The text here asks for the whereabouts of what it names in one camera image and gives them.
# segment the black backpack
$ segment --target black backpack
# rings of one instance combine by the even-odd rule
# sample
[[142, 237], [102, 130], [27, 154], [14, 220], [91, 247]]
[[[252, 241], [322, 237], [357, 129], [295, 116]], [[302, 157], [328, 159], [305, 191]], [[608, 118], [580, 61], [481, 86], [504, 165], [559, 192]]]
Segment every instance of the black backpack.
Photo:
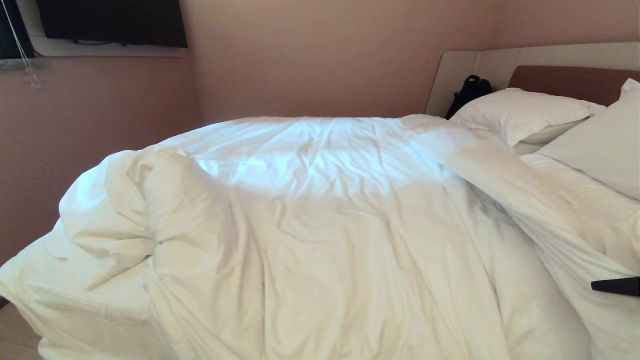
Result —
[[489, 95], [493, 92], [491, 83], [489, 81], [481, 79], [475, 75], [471, 75], [465, 80], [465, 84], [462, 86], [460, 92], [456, 92], [453, 104], [449, 108], [447, 113], [447, 120], [451, 120], [458, 110], [478, 97]]

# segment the duvet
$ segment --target duvet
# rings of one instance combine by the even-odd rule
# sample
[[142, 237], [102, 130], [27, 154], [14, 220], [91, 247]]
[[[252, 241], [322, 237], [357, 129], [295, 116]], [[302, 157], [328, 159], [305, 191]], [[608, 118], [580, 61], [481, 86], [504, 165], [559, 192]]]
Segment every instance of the duvet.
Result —
[[46, 359], [637, 359], [640, 302], [590, 289], [637, 276], [607, 224], [433, 117], [212, 125], [60, 215], [0, 269]]

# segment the pink wall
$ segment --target pink wall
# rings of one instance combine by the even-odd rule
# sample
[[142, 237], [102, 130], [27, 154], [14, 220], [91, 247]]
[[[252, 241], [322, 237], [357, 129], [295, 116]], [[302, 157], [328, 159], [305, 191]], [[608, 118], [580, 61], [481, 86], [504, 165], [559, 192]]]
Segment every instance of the pink wall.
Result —
[[205, 120], [422, 113], [444, 51], [484, 49], [502, 0], [183, 0]]
[[108, 154], [201, 126], [191, 59], [51, 59], [0, 72], [0, 265], [51, 230], [60, 198]]
[[508, 0], [492, 48], [640, 41], [638, 0]]

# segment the bed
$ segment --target bed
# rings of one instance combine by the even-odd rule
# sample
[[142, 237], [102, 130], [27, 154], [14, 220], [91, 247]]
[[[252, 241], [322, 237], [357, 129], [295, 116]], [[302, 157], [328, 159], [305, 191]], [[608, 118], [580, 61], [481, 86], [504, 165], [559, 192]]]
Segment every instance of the bed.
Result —
[[[629, 78], [511, 87], [609, 106]], [[590, 282], [638, 276], [637, 209], [427, 115], [241, 119], [83, 174], [0, 295], [46, 360], [635, 359], [640, 302]]]

